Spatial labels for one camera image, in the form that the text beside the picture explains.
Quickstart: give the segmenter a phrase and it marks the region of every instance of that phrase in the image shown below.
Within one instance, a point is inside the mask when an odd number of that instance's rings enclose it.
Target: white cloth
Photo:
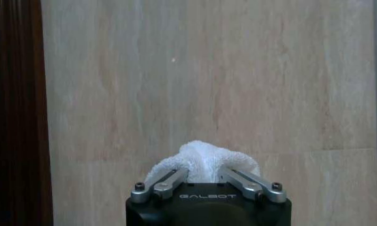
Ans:
[[[251,156],[195,140],[180,147],[179,154],[153,166],[145,181],[161,170],[187,168],[189,183],[216,183],[221,166],[260,175],[259,163]]]

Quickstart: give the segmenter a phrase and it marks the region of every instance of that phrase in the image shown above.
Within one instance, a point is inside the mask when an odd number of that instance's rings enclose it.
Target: beige marble wall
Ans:
[[[201,139],[284,182],[293,225],[377,225],[373,0],[43,0],[55,223],[124,225]]]

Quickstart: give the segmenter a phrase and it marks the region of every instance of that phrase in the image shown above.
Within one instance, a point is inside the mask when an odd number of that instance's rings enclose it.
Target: pivot screw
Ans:
[[[275,191],[283,191],[283,184],[281,183],[279,183],[279,182],[273,182],[272,183],[272,190],[275,190]]]
[[[144,191],[144,189],[145,189],[145,184],[143,182],[136,183],[135,190]]]

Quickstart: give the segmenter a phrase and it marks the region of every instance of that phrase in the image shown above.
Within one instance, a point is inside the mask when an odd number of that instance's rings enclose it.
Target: door frame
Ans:
[[[53,225],[40,0],[0,0],[1,225]]]

